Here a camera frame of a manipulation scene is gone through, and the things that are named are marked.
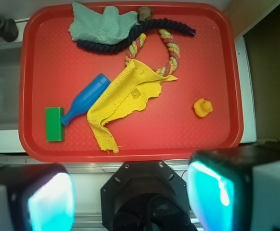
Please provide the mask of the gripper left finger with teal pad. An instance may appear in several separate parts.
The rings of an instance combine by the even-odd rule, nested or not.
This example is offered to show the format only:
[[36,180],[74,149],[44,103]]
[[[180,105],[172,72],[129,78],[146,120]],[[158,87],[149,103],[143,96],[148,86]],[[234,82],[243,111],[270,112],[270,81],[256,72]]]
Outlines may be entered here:
[[74,181],[61,164],[0,166],[0,231],[70,231]]

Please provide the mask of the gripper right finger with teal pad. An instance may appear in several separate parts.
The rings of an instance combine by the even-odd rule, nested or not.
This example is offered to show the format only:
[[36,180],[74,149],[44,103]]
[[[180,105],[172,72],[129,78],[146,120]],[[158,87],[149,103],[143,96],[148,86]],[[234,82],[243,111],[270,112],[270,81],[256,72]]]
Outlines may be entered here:
[[204,230],[280,231],[279,145],[196,151],[186,180]]

